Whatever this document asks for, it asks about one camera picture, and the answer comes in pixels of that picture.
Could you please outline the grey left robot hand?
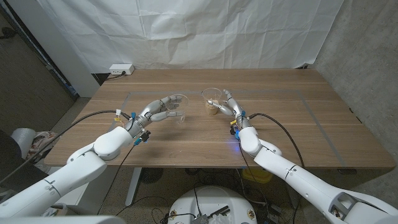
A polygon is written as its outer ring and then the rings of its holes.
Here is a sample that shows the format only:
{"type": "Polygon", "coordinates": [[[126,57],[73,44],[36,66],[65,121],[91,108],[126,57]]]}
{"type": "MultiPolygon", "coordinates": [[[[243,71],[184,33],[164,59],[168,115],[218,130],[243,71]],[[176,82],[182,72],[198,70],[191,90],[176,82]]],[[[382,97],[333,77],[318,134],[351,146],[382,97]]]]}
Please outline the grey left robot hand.
{"type": "Polygon", "coordinates": [[[169,117],[183,116],[183,111],[172,111],[167,108],[168,106],[173,106],[173,109],[178,108],[181,102],[182,97],[178,95],[155,100],[149,103],[134,119],[130,120],[125,130],[134,138],[152,122],[162,121],[169,117]]]}

